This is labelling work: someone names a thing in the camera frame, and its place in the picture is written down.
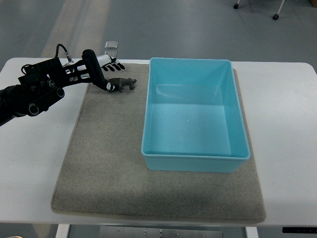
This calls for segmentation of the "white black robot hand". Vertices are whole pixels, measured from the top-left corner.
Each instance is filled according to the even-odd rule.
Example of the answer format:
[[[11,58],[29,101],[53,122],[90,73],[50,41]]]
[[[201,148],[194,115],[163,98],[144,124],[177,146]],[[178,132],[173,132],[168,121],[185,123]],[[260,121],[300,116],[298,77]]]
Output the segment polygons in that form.
[[[109,55],[102,55],[102,56],[97,56],[98,63],[100,65],[100,68],[103,69],[104,71],[108,72],[109,70],[112,72],[124,70],[125,67],[122,63],[117,61],[116,58],[112,58]],[[122,80],[121,79],[108,79],[105,80],[105,82],[102,83],[101,88],[106,91],[114,92],[114,91],[119,91],[122,92],[123,86]]]

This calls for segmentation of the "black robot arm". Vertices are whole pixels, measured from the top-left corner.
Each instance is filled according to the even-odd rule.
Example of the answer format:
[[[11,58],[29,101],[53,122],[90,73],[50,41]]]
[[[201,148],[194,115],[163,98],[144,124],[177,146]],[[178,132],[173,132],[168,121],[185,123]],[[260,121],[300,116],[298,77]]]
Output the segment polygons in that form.
[[[82,52],[78,62],[62,66],[54,57],[36,64],[26,64],[19,84],[8,86],[0,91],[0,124],[10,120],[46,112],[50,106],[61,100],[64,87],[78,83],[93,83],[106,90],[104,78],[95,52],[91,49]]]

